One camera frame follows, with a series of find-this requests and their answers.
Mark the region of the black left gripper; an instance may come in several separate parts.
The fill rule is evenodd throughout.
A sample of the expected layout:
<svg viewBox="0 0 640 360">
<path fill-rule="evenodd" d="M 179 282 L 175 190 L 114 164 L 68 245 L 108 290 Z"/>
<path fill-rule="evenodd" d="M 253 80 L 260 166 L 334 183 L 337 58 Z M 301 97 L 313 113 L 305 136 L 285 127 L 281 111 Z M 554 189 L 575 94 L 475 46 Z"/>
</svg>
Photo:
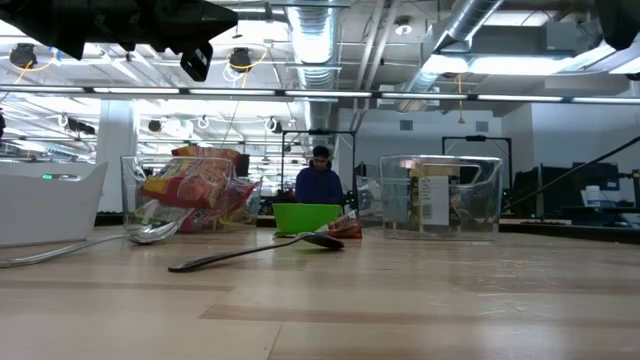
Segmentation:
<svg viewBox="0 0 640 360">
<path fill-rule="evenodd" d="M 88 0 L 101 42 L 133 51 L 149 45 L 181 56 L 181 68 L 196 82 L 206 79 L 212 46 L 208 42 L 235 27 L 238 14 L 207 0 Z"/>
</svg>

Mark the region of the red and yellow ramen packet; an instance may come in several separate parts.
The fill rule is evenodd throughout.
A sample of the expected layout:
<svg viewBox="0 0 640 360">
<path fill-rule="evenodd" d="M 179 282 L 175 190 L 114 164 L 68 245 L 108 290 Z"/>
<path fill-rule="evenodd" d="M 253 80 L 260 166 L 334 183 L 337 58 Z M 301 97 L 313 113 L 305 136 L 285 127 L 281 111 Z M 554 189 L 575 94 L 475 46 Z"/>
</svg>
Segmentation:
<svg viewBox="0 0 640 360">
<path fill-rule="evenodd" d="M 233 149 L 200 146 L 176 148 L 171 155 L 157 175 L 145 180 L 140 192 L 184 208 L 213 208 L 240 159 L 240 153 Z"/>
</svg>

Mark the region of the red-edged ramen noodle packet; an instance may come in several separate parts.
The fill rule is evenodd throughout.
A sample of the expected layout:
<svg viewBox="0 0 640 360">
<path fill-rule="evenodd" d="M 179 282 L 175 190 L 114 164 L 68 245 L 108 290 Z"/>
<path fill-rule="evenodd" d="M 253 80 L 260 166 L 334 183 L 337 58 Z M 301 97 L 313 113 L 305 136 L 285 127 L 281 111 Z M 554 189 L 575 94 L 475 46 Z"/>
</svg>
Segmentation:
<svg viewBox="0 0 640 360">
<path fill-rule="evenodd" d="M 194 210 L 182 223 L 183 233 L 230 232 L 254 226 L 260 206 L 262 179 L 232 178 L 212 209 Z"/>
</svg>

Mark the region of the tan-lid spice jar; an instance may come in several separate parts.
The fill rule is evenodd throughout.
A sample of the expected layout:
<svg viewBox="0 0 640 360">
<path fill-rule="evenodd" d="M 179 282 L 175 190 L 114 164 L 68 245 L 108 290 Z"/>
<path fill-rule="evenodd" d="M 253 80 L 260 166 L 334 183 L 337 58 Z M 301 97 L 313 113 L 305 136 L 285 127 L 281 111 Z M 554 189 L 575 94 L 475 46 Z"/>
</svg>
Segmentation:
<svg viewBox="0 0 640 360">
<path fill-rule="evenodd" d="M 427 164 L 409 171 L 409 218 L 419 232 L 444 231 L 451 226 L 450 186 L 458 175 L 455 167 Z"/>
</svg>

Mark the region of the black ceiling spotlight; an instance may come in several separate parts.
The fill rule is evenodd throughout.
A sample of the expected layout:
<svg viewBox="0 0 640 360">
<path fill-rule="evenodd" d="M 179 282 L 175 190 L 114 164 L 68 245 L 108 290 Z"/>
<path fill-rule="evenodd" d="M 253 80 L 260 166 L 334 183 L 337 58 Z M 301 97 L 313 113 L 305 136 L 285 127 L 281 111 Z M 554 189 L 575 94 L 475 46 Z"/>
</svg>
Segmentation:
<svg viewBox="0 0 640 360">
<path fill-rule="evenodd" d="M 10 52 L 9 61 L 12 65 L 21 69 L 31 69 L 38 64 L 32 43 L 18 43 Z"/>
<path fill-rule="evenodd" d="M 236 73 L 247 73 L 253 63 L 250 57 L 250 51 L 246 47 L 237 47 L 233 49 L 229 57 L 229 67 Z"/>
</svg>

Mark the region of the white pillar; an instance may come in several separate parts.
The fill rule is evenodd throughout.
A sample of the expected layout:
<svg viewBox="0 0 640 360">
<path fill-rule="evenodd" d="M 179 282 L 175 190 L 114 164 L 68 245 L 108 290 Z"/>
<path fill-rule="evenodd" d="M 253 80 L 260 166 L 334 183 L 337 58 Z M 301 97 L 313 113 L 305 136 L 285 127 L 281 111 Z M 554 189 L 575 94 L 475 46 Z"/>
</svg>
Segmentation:
<svg viewBox="0 0 640 360">
<path fill-rule="evenodd" d="M 139 117 L 133 101 L 102 100 L 96 163 L 108 163 L 99 212 L 122 211 L 121 157 L 137 154 Z"/>
</svg>

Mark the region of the long ceiling light bar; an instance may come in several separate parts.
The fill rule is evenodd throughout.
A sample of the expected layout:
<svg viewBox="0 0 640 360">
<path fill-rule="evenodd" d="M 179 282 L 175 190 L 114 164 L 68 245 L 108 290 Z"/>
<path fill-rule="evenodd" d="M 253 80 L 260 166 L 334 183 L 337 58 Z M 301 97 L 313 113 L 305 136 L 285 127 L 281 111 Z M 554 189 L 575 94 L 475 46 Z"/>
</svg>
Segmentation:
<svg viewBox="0 0 640 360">
<path fill-rule="evenodd" d="M 0 84 L 0 92 L 10 94 L 37 94 L 79 97 L 130 97 L 138 98 L 198 98 L 198 99 L 300 99 L 313 100 L 417 100 L 417 101 L 469 101 L 508 103 L 559 103 L 580 105 L 628 105 L 640 106 L 640 97 L 587 97 L 548 95 L 505 95 L 476 93 L 409 93 L 384 91 L 339 90 L 291 90 L 250 88 L 188 88 L 188 87 L 78 87 L 61 85 Z"/>
</svg>

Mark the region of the clear plastic bin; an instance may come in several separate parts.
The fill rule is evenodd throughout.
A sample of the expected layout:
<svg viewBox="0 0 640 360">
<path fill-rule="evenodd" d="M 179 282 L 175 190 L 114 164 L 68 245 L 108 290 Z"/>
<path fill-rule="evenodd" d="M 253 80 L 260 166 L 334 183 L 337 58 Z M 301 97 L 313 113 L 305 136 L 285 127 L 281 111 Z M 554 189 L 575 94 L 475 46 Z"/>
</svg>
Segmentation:
<svg viewBox="0 0 640 360">
<path fill-rule="evenodd" d="M 157 175 L 160 170 L 168 164 L 171 158 L 172 156 L 126 156 L 121 159 L 122 208 L 126 229 L 133 230 L 144 226 L 134 221 L 134 211 L 153 199 L 142 195 L 140 192 L 141 187 L 148 177 Z M 247 177 L 241 177 L 238 175 L 236 165 L 235 174 L 231 179 L 232 178 Z M 190 209 L 191 212 L 187 217 L 194 210 L 212 208 Z"/>
<path fill-rule="evenodd" d="M 409 171 L 419 165 L 450 166 L 459 171 L 451 189 L 451 226 L 419 232 L 409 218 Z M 379 159 L 384 236 L 394 240 L 490 241 L 498 232 L 503 161 L 495 157 L 390 155 Z"/>
</svg>

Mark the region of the person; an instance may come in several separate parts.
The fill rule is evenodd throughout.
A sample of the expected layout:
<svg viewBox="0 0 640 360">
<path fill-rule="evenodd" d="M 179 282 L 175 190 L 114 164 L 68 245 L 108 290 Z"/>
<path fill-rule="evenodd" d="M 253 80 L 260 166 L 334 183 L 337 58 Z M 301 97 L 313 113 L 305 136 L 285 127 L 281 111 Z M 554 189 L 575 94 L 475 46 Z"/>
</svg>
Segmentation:
<svg viewBox="0 0 640 360">
<path fill-rule="evenodd" d="M 309 165 L 296 176 L 296 201 L 307 204 L 339 204 L 343 196 L 341 180 L 332 170 L 329 149 L 322 145 L 315 146 Z"/>
</svg>

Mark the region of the silver metal spoon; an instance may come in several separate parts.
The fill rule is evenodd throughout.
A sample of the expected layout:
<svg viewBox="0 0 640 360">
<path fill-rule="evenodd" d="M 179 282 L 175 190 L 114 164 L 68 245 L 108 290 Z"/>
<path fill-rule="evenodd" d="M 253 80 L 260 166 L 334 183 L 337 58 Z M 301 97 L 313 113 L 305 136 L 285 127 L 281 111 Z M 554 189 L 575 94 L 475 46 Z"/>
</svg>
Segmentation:
<svg viewBox="0 0 640 360">
<path fill-rule="evenodd" d="M 137 245 L 150 245 L 162 241 L 169 236 L 174 235 L 180 225 L 177 221 L 161 222 L 158 224 L 144 225 L 143 227 L 125 235 L 112 235 L 108 237 L 97 238 L 85 241 L 84 243 L 65 246 L 56 250 L 48 251 L 41 254 L 30 255 L 21 258 L 9 258 L 0 260 L 0 268 L 15 268 L 22 266 L 30 266 L 43 262 L 47 262 L 65 255 L 69 255 L 86 248 L 100 245 L 115 240 L 129 240 Z"/>
</svg>

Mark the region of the green plastic bowl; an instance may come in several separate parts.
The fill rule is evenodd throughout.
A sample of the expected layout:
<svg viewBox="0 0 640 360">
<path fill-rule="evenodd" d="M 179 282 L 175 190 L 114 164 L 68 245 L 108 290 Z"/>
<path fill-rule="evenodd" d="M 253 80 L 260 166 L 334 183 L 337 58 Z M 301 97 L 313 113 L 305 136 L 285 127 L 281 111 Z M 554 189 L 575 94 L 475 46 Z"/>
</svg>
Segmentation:
<svg viewBox="0 0 640 360">
<path fill-rule="evenodd" d="M 333 204 L 275 203 L 277 229 L 284 234 L 311 232 L 336 220 L 342 207 Z"/>
</svg>

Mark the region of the white plastic bin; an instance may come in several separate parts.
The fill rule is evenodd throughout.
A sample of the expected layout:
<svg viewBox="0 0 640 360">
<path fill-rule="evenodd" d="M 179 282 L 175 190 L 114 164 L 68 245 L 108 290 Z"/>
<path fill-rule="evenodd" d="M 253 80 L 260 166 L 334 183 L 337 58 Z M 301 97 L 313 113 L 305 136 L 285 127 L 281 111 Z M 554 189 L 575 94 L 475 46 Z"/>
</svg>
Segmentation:
<svg viewBox="0 0 640 360">
<path fill-rule="evenodd" d="M 0 247 L 88 238 L 108 165 L 0 162 Z"/>
</svg>

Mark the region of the dark desk monitors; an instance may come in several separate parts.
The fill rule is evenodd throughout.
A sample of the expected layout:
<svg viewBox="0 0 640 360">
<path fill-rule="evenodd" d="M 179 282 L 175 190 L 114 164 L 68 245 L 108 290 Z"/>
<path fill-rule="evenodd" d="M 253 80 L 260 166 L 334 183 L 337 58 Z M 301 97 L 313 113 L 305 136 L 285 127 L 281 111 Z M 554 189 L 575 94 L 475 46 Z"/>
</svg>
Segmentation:
<svg viewBox="0 0 640 360">
<path fill-rule="evenodd" d="M 617 163 L 573 162 L 571 167 L 541 164 L 528 172 L 518 172 L 512 188 L 511 209 L 533 209 L 542 196 L 544 212 L 554 212 L 567 207 L 584 207 L 582 192 L 588 186 L 599 190 L 619 191 Z"/>
</svg>

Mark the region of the silver ventilation duct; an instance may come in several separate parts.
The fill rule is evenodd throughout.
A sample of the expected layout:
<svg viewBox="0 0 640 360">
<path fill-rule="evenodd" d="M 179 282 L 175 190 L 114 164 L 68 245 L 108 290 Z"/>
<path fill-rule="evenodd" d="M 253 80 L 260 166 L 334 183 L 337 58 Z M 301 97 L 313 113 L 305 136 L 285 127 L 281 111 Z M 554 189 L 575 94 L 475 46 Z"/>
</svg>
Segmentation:
<svg viewBox="0 0 640 360">
<path fill-rule="evenodd" d="M 341 10 L 329 7 L 327 2 L 309 0 L 322 6 L 287 7 L 291 25 L 291 46 L 297 67 L 298 87 L 305 91 L 335 90 L 338 70 L 337 41 Z M 313 97 L 303 102 L 306 130 L 332 130 L 333 105 L 330 100 Z M 309 147 L 327 145 L 333 135 L 308 134 Z"/>
<path fill-rule="evenodd" d="M 456 0 L 450 16 L 429 26 L 420 45 L 422 64 L 402 86 L 402 92 L 427 92 L 444 73 L 463 72 L 461 59 L 448 54 L 468 54 L 473 37 L 504 0 Z"/>
</svg>

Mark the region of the black metal frame rig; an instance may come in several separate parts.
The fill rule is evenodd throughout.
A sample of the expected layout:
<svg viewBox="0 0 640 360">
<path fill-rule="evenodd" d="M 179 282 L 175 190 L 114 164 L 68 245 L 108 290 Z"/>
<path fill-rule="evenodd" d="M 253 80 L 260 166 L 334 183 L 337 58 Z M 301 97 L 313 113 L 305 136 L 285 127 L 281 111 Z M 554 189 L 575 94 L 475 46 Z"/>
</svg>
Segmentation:
<svg viewBox="0 0 640 360">
<path fill-rule="evenodd" d="M 288 134 L 295 134 L 295 137 L 292 140 L 287 140 L 286 137 Z M 284 130 L 281 133 L 280 140 L 280 187 L 284 189 L 284 157 L 285 157 L 285 148 L 290 145 L 294 145 L 296 143 L 296 138 L 300 135 L 307 135 L 309 137 L 329 137 L 331 135 L 349 135 L 351 137 L 351 149 L 352 149 L 352 165 L 356 164 L 356 135 L 355 131 L 341 131 L 341 130 L 326 130 L 326 129 L 310 129 L 310 130 Z"/>
<path fill-rule="evenodd" d="M 508 181 L 503 188 L 503 199 L 509 201 L 511 199 L 511 191 L 513 188 L 513 150 L 512 139 L 510 137 L 495 137 L 485 135 L 467 135 L 467 136 L 443 136 L 441 138 L 441 154 L 448 155 L 459 142 L 465 143 L 486 143 L 494 144 L 505 156 L 504 166 L 505 173 L 508 175 Z"/>
</svg>

